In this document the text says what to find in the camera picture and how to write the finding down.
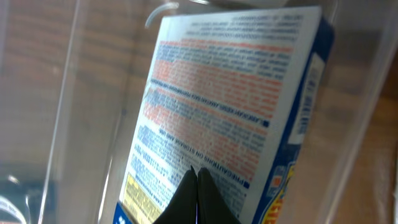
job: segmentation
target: transparent plastic wall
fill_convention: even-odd
[[[111,223],[164,15],[285,1],[0,2],[0,195],[31,223]],[[330,223],[398,37],[393,0],[321,4],[336,41],[279,223]]]

